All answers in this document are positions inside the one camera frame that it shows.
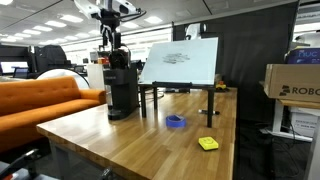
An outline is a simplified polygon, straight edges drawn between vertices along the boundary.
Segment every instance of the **couch cushion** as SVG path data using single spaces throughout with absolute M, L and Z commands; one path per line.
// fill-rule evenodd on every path
M 0 83 L 0 116 L 80 99 L 73 77 Z
M 79 99 L 0 117 L 0 152 L 41 138 L 36 125 L 100 105 Z

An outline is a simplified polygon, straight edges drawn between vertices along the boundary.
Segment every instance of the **yellow sponge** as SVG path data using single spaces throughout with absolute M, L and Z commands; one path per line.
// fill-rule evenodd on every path
M 212 137 L 199 138 L 199 144 L 204 150 L 218 149 L 219 144 Z

